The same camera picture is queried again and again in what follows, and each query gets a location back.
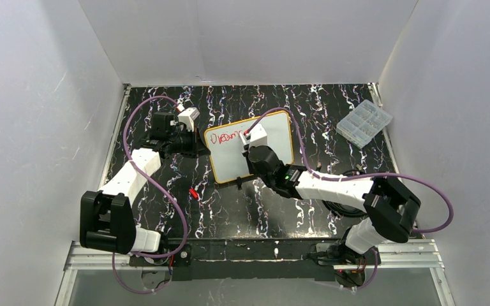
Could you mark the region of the yellow framed whiteboard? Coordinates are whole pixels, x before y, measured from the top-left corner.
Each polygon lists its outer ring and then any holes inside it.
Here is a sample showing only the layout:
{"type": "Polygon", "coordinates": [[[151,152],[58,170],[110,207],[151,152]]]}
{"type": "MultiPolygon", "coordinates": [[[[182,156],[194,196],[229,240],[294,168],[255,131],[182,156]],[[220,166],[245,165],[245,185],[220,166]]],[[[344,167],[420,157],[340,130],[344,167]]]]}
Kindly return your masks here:
{"type": "MultiPolygon", "coordinates": [[[[205,144],[210,150],[210,162],[215,181],[219,184],[246,178],[249,173],[246,158],[242,155],[243,143],[239,137],[257,117],[215,126],[204,132],[205,144]]],[[[285,164],[294,160],[290,116],[284,111],[266,115],[259,123],[267,133],[267,145],[285,164]]]]}

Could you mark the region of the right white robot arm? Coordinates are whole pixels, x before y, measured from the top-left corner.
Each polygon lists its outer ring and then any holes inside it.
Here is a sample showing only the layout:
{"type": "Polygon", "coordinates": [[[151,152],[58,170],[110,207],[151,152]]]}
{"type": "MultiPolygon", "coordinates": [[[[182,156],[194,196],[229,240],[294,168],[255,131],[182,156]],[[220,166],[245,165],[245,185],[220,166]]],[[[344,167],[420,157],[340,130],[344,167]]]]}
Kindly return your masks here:
{"type": "Polygon", "coordinates": [[[284,198],[322,200],[365,212],[366,219],[345,233],[342,249],[364,254],[387,240],[409,240],[421,202],[393,174],[365,179],[314,175],[304,166],[284,164],[265,145],[253,147],[245,156],[253,174],[284,198]]]}

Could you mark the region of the red marker cap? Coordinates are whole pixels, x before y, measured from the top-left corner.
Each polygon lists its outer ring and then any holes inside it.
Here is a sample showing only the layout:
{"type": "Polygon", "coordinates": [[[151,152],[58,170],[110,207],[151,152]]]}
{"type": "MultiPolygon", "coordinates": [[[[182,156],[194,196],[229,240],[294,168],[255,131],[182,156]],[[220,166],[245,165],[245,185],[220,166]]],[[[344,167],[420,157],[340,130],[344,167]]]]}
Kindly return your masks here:
{"type": "Polygon", "coordinates": [[[197,192],[196,192],[196,191],[195,191],[193,188],[190,188],[190,189],[189,189],[189,193],[190,193],[190,195],[191,195],[191,196],[192,196],[194,199],[196,199],[196,200],[198,200],[198,199],[199,199],[199,195],[198,195],[198,193],[197,193],[197,192]]]}

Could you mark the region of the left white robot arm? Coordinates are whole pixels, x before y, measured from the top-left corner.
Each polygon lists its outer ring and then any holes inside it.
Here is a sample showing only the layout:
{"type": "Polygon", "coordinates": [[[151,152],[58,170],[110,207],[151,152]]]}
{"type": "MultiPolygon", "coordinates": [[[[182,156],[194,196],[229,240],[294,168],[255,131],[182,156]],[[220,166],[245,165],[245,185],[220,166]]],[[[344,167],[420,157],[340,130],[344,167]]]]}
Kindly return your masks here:
{"type": "Polygon", "coordinates": [[[162,234],[137,226],[132,205],[147,179],[173,154],[187,158],[210,155],[196,127],[200,112],[195,107],[178,114],[156,112],[151,127],[131,152],[125,165],[99,191],[86,191],[80,201],[80,244],[88,249],[128,254],[157,252],[162,234]]]}

